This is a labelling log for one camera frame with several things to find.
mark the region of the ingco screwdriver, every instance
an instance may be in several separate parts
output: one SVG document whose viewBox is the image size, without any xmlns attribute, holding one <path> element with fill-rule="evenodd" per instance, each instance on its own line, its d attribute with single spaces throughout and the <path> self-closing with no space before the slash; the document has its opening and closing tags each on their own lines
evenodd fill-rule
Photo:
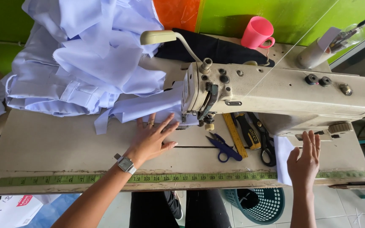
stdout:
<svg viewBox="0 0 365 228">
<path fill-rule="evenodd" d="M 245 141 L 250 149 L 257 150 L 261 148 L 260 140 L 258 139 L 256 132 L 250 126 L 249 122 L 247 122 L 245 114 L 238 112 L 235 112 L 234 114 L 237 122 L 240 124 L 240 128 L 242 129 L 243 138 L 245 138 Z"/>
</svg>

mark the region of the green basket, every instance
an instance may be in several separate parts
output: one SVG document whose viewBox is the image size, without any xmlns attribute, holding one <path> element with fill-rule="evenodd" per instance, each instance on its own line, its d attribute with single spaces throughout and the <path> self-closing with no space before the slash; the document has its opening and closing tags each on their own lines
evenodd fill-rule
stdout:
<svg viewBox="0 0 365 228">
<path fill-rule="evenodd" d="M 256 188 L 254 192 L 259 197 L 259 203 L 251 209 L 243 209 L 239 203 L 236 189 L 224 190 L 227 200 L 250 221 L 268 225 L 276 222 L 282 215 L 285 206 L 284 191 L 282 188 Z"/>
</svg>

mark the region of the black pants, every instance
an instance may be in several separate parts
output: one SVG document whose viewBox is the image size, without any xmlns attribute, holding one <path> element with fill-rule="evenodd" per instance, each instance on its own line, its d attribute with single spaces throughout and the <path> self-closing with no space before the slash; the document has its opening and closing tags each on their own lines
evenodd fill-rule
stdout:
<svg viewBox="0 0 365 228">
<path fill-rule="evenodd" d="M 129 228 L 178 228 L 163 191 L 132 192 Z M 186 228 L 230 228 L 219 190 L 187 191 Z"/>
</svg>

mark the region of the orange panel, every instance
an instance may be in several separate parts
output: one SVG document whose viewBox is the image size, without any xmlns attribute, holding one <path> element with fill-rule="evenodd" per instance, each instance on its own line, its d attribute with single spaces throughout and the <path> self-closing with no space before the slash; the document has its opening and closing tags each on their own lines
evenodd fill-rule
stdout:
<svg viewBox="0 0 365 228">
<path fill-rule="evenodd" d="M 165 30 L 172 28 L 195 31 L 201 0 L 153 0 Z"/>
</svg>

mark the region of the pink cup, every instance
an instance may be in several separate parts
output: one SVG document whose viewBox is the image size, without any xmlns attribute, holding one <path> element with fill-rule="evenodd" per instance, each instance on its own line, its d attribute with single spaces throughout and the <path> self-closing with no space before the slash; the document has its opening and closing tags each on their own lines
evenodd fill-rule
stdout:
<svg viewBox="0 0 365 228">
<path fill-rule="evenodd" d="M 274 33 L 272 24 L 263 17 L 252 17 L 249 24 L 247 24 L 245 33 L 241 40 L 242 46 L 256 49 L 256 48 L 269 48 L 274 45 L 275 39 L 271 37 Z M 262 45 L 267 40 L 271 40 L 269 46 Z"/>
</svg>

